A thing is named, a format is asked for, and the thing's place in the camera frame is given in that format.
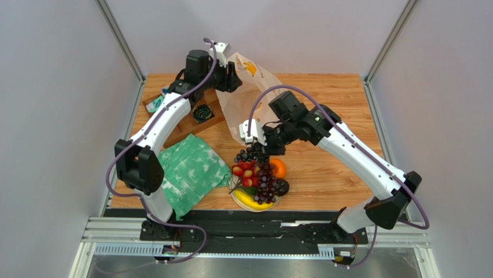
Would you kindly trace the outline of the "translucent white plastic bag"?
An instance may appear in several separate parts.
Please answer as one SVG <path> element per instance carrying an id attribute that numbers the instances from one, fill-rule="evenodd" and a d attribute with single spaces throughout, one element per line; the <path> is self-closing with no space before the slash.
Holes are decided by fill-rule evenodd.
<path id="1" fill-rule="evenodd" d="M 220 107 L 227 122 L 229 133 L 241 145 L 239 125 L 248 120 L 257 98 L 267 89 L 281 85 L 271 72 L 253 60 L 235 52 L 228 59 L 235 63 L 236 73 L 242 85 L 232 93 L 216 91 Z"/>

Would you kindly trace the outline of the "dark blue grape bunch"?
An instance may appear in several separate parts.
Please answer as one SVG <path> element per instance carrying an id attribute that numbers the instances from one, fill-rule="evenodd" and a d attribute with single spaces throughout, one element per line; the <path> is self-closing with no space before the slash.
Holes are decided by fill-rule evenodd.
<path id="1" fill-rule="evenodd" d="M 267 163 L 270 160 L 270 155 L 267 153 L 266 146 L 255 142 L 252 145 L 247 146 L 245 149 L 241 149 L 234 157 L 233 161 L 238 162 L 260 162 Z"/>

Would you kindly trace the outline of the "orange fake tangerine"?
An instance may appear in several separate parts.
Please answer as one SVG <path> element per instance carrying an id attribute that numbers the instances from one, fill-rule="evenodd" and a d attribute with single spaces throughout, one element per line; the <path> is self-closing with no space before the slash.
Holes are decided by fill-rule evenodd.
<path id="1" fill-rule="evenodd" d="M 287 167 L 280 159 L 270 159 L 269 164 L 273 167 L 272 172 L 276 178 L 285 178 L 287 175 Z"/>

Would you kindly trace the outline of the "red fake fruit bunch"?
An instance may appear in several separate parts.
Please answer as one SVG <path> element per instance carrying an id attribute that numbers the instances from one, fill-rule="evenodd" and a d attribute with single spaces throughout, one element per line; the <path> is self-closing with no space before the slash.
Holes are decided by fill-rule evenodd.
<path id="1" fill-rule="evenodd" d="M 231 167 L 232 173 L 232 184 L 229 193 L 232 193 L 236 189 L 240 187 L 250 188 L 250 187 L 258 187 L 258 177 L 256 176 L 256 161 L 252 160 L 251 162 L 243 162 L 239 161 L 237 164 Z"/>

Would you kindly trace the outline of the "dark round fake fruit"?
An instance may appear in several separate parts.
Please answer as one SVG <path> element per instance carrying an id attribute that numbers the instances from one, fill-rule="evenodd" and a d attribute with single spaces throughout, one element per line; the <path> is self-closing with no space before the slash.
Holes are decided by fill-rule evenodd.
<path id="1" fill-rule="evenodd" d="M 275 187 L 275 194 L 277 196 L 285 196 L 290 190 L 289 183 L 284 179 L 277 180 L 277 185 Z"/>

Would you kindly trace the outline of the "dark fake grape bunch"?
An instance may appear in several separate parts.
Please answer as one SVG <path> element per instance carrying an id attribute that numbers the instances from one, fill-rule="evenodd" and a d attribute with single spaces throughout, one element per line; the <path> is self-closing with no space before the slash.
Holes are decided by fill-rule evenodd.
<path id="1" fill-rule="evenodd" d="M 253 200 L 259 205 L 272 204 L 277 201 L 278 183 L 274 175 L 274 166 L 270 163 L 257 162 L 253 168 L 256 193 Z"/>

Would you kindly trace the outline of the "yellow fake banana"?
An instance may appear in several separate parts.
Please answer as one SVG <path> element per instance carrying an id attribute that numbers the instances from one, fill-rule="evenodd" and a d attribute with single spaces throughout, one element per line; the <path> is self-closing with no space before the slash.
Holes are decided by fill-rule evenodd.
<path id="1" fill-rule="evenodd" d="M 234 198 L 236 202 L 246 210 L 249 211 L 266 211 L 274 207 L 277 202 L 271 202 L 269 204 L 263 203 L 259 204 L 257 201 L 254 201 L 253 196 L 237 189 L 233 192 Z"/>

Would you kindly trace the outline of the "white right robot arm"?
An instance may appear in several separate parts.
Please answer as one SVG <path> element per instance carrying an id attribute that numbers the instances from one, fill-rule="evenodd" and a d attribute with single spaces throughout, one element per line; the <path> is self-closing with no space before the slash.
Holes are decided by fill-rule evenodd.
<path id="1" fill-rule="evenodd" d="M 285 91 L 269 107 L 278 117 L 278 125 L 251 123 L 251 135 L 259 140 L 264 154 L 284 155 L 286 145 L 308 141 L 343 162 L 371 190 L 373 195 L 366 201 L 341 209 L 334 220 L 337 229 L 354 233 L 375 225 L 391 230 L 400 222 L 422 182 L 416 171 L 406 173 L 378 156 L 325 105 L 316 103 L 308 110 L 291 91 Z"/>

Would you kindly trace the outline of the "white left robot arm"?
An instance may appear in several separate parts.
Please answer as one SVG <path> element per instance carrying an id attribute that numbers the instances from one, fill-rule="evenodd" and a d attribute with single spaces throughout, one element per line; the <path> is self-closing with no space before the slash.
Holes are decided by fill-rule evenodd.
<path id="1" fill-rule="evenodd" d="M 117 178 L 133 190 L 152 222 L 169 226 L 174 212 L 161 188 L 164 170 L 158 160 L 167 138 L 206 90 L 232 93 L 242 85 L 234 63 L 226 58 L 229 47 L 218 42 L 207 51 L 191 50 L 158 110 L 137 134 L 115 144 L 115 159 L 109 169 L 115 169 Z"/>

